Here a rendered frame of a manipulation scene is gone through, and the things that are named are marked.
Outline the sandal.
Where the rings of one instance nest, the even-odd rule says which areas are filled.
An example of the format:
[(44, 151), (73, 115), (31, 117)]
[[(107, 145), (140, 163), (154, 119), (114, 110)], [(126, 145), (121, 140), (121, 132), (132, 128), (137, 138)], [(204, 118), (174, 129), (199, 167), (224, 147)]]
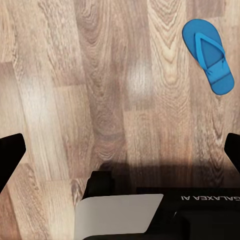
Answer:
[(212, 91), (220, 96), (228, 94), (234, 88), (235, 81), (216, 27), (207, 20), (193, 19), (183, 27), (182, 37), (203, 68)]

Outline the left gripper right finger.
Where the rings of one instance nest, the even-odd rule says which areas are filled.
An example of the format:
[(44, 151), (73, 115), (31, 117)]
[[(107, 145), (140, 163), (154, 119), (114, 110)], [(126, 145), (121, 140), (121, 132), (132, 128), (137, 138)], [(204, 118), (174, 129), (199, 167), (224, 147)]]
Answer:
[(224, 151), (240, 173), (240, 135), (228, 133)]

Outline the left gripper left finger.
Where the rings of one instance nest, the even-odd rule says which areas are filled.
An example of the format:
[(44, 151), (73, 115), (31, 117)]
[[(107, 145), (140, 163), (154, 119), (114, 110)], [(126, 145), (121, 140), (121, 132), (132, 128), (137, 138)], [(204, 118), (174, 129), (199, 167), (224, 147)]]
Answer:
[(22, 133), (0, 138), (0, 193), (26, 152)]

